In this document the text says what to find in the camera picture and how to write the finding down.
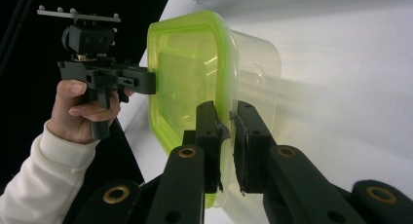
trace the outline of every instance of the hand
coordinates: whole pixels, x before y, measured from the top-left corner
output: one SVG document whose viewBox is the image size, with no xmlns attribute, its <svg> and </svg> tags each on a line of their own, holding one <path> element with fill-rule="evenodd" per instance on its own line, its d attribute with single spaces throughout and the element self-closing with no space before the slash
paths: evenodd
<svg viewBox="0 0 413 224">
<path fill-rule="evenodd" d="M 47 124 L 48 130 L 64 140 L 87 144 L 94 141 L 91 132 L 91 121 L 113 120 L 121 110 L 118 93 L 110 94 L 110 109 L 102 108 L 97 100 L 80 104 L 87 85 L 76 80 L 60 81 L 56 89 L 55 106 L 52 118 Z M 132 92 L 125 90 L 126 95 Z"/>
</svg>

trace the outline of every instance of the black handheld device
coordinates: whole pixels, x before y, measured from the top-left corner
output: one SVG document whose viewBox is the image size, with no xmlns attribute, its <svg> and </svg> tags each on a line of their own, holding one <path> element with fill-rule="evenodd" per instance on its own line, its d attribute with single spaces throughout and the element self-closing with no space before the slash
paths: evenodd
<svg viewBox="0 0 413 224">
<path fill-rule="evenodd" d="M 156 93 L 155 73 L 146 67 L 133 66 L 117 62 L 107 53 L 114 45 L 116 28 L 103 26 L 101 21 L 119 23 L 118 14 L 113 17 L 79 14 L 75 9 L 65 13 L 62 8 L 56 12 L 39 7 L 38 15 L 73 19 L 61 37 L 62 46 L 71 54 L 71 59 L 57 63 L 61 79 L 79 80 L 87 84 L 84 102 L 97 100 L 102 108 L 110 108 L 110 93 L 117 90 L 123 102 L 129 102 L 124 93 L 128 89 L 135 93 Z M 103 139 L 110 135 L 108 121 L 91 122 L 94 139 Z"/>
</svg>

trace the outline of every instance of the white wall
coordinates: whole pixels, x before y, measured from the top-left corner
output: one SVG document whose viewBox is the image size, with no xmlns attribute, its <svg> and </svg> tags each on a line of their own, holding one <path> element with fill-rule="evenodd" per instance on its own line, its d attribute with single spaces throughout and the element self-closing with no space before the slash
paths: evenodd
<svg viewBox="0 0 413 224">
<path fill-rule="evenodd" d="M 279 50 L 278 144 L 301 149 L 348 191 L 356 181 L 377 179 L 413 198 L 413 0 L 169 0 L 163 19 L 204 9 Z M 135 126 L 123 116 L 136 107 L 124 107 L 121 121 Z M 135 135 L 131 129 L 126 133 Z M 130 140 L 142 158 L 147 151 L 135 145 L 144 137 L 157 144 L 153 136 Z M 164 164 L 157 165 L 151 172 L 162 172 Z M 231 207 L 237 199 L 256 214 Z M 220 223 L 265 221 L 259 208 L 259 196 L 233 195 L 224 206 L 230 217 L 207 214 Z"/>
</svg>

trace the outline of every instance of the transparent plastic box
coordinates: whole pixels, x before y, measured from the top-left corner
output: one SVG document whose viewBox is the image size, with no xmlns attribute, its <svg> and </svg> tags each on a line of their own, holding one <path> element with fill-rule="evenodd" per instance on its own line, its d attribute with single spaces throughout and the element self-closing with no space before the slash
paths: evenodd
<svg viewBox="0 0 413 224">
<path fill-rule="evenodd" d="M 147 46 L 148 69 L 157 77 L 157 93 L 149 97 L 150 125 L 167 154 L 182 144 L 184 131 L 195 129 L 196 107 L 209 100 L 231 135 L 238 100 L 254 105 L 271 130 L 281 60 L 270 42 L 233 31 L 219 14 L 201 11 L 152 23 Z M 225 201 L 233 140 L 222 144 L 224 193 L 206 195 L 206 207 Z"/>
</svg>

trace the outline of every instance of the black mechanical part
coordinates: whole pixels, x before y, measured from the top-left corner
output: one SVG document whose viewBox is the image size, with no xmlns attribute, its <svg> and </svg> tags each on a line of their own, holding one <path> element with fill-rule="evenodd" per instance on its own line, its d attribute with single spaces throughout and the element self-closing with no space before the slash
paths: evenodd
<svg viewBox="0 0 413 224">
<path fill-rule="evenodd" d="M 368 223 L 413 223 L 413 202 L 389 184 L 359 181 L 353 187 L 350 201 Z"/>
<path fill-rule="evenodd" d="M 85 203 L 74 224 L 129 223 L 138 195 L 139 187 L 135 182 L 108 182 Z"/>
<path fill-rule="evenodd" d="M 276 142 L 255 107 L 238 102 L 234 164 L 242 192 L 263 193 L 267 170 L 265 160 Z"/>
<path fill-rule="evenodd" d="M 293 223 L 293 216 L 282 198 L 282 193 L 271 179 L 267 180 L 263 195 L 262 203 L 269 223 Z"/>
<path fill-rule="evenodd" d="M 206 154 L 205 177 L 206 193 L 216 193 L 221 184 L 221 132 L 218 127 L 216 110 L 213 101 L 207 101 L 197 106 L 195 138 L 196 145 Z"/>
<path fill-rule="evenodd" d="M 74 223 L 84 204 L 108 182 L 122 179 L 136 184 L 144 183 L 139 165 L 119 121 L 115 119 L 109 129 L 110 137 L 101 140 L 96 146 L 94 160 L 88 167 L 83 185 L 72 202 L 63 224 Z M 100 203 L 101 196 L 94 196 L 94 198 Z"/>
<path fill-rule="evenodd" d="M 158 177 L 139 187 L 139 195 L 137 197 L 136 205 L 134 206 L 134 212 L 129 223 L 145 223 L 149 211 L 152 207 L 152 202 L 161 181 L 161 177 L 162 175 L 159 175 Z"/>
<path fill-rule="evenodd" d="M 156 92 L 155 73 L 147 72 L 144 67 L 134 67 L 116 62 L 115 57 L 106 56 L 114 43 L 115 30 L 100 26 L 100 20 L 120 22 L 119 16 L 105 18 L 67 13 L 54 13 L 44 10 L 39 15 L 71 18 L 74 24 L 63 31 L 61 42 L 72 54 L 72 59 L 57 63 L 61 79 L 79 80 L 88 85 L 84 102 L 98 100 L 100 107 L 110 108 L 110 93 L 117 90 L 121 101 L 128 102 L 124 89 L 136 93 L 154 94 Z M 110 135 L 108 121 L 91 122 L 94 139 L 103 139 Z"/>
<path fill-rule="evenodd" d="M 182 145 L 195 144 L 196 131 L 186 130 L 183 132 Z"/>
<path fill-rule="evenodd" d="M 267 169 L 293 223 L 366 223 L 297 148 L 271 147 Z"/>
<path fill-rule="evenodd" d="M 204 223 L 204 150 L 182 145 L 169 155 L 145 223 Z"/>
</svg>

